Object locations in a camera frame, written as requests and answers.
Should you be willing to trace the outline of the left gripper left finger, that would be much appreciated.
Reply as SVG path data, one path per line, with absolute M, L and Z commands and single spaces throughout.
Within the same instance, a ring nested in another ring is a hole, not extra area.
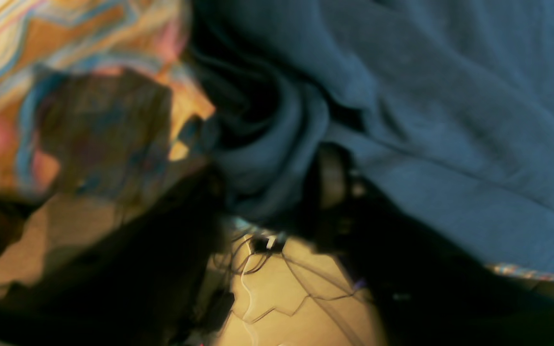
M 166 346 L 193 313 L 224 206 L 210 168 L 29 289 L 0 300 L 13 346 Z

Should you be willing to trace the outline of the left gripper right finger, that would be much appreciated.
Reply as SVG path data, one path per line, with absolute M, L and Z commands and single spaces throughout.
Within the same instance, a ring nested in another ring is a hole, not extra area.
M 554 346 L 554 299 L 486 269 L 407 215 L 337 145 L 317 149 L 306 230 L 367 282 L 390 346 Z

